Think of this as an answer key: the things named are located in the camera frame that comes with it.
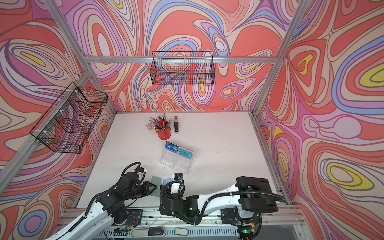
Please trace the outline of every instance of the red pencil cup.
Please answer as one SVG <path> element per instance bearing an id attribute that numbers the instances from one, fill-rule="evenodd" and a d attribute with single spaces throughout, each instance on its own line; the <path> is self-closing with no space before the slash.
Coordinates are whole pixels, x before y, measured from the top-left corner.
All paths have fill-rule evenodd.
<path id="1" fill-rule="evenodd" d="M 167 140 L 168 138 L 170 138 L 170 126 L 167 127 L 166 129 L 164 130 L 161 130 L 161 129 L 157 129 L 156 128 L 156 133 L 158 134 L 159 138 L 161 140 Z"/>

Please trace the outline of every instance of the white table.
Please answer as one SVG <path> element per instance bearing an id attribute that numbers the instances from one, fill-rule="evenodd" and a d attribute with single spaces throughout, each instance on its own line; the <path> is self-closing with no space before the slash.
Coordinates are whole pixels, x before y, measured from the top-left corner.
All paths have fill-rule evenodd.
<path id="1" fill-rule="evenodd" d="M 170 178 L 174 170 L 160 164 L 165 145 L 157 135 L 151 135 L 145 125 L 149 117 L 159 113 L 117 114 L 99 157 L 93 167 L 78 208 L 86 208 L 91 198 L 114 185 L 122 170 L 133 162 L 147 169 L 145 180 L 152 176 Z M 167 113 L 179 116 L 178 134 L 173 131 L 170 142 L 194 151 L 194 163 L 184 176 L 184 197 L 209 194 L 236 183 L 236 177 L 260 177 L 269 180 L 276 193 L 272 177 L 247 112 L 232 113 Z M 132 207 L 158 207 L 159 198 L 147 196 Z"/>

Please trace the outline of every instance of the red bucket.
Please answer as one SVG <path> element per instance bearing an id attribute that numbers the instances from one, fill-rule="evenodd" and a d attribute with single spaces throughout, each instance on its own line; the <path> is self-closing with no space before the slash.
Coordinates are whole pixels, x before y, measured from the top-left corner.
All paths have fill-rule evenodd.
<path id="1" fill-rule="evenodd" d="M 156 128 L 156 133 L 158 134 L 158 136 L 161 140 L 167 140 L 168 138 L 170 138 L 170 125 L 169 125 L 169 127 L 167 127 L 164 130 Z"/>

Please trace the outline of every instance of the black wire mesh basket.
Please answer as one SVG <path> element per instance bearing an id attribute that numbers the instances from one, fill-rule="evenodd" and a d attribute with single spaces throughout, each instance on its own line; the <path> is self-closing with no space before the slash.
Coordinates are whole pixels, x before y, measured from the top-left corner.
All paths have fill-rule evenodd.
<path id="1" fill-rule="evenodd" d="M 152 84 L 213 86 L 213 55 L 212 51 L 153 51 Z"/>
<path id="2" fill-rule="evenodd" d="M 30 133 L 53 152 L 81 153 L 108 96 L 96 89 L 78 86 L 67 94 L 70 94 L 67 101 L 39 134 L 33 134 L 34 128 L 44 116 Z"/>

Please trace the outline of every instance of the blue vip card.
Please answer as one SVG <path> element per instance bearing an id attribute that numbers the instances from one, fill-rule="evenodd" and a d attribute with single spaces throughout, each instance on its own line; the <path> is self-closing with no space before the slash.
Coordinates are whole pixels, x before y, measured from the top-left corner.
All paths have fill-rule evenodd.
<path id="1" fill-rule="evenodd" d="M 173 144 L 171 142 L 166 141 L 166 149 L 168 149 L 169 151 L 172 151 L 174 153 L 177 153 L 179 146 L 176 144 Z"/>
<path id="2" fill-rule="evenodd" d="M 193 152 L 190 151 L 190 150 L 188 150 L 188 149 L 179 147 L 179 155 L 180 155 L 180 156 L 183 156 L 183 157 L 185 157 L 185 158 L 188 158 L 188 159 L 192 159 Z"/>

